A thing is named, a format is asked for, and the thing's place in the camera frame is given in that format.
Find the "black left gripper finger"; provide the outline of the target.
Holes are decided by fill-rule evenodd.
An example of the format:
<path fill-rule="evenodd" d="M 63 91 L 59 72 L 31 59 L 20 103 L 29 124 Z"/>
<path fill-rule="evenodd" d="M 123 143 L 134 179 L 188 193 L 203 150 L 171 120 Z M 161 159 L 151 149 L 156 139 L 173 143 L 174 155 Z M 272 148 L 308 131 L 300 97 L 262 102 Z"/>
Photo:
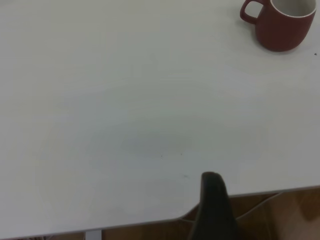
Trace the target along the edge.
<path fill-rule="evenodd" d="M 200 201 L 189 240 L 238 240 L 237 221 L 225 182 L 215 172 L 201 175 Z"/>

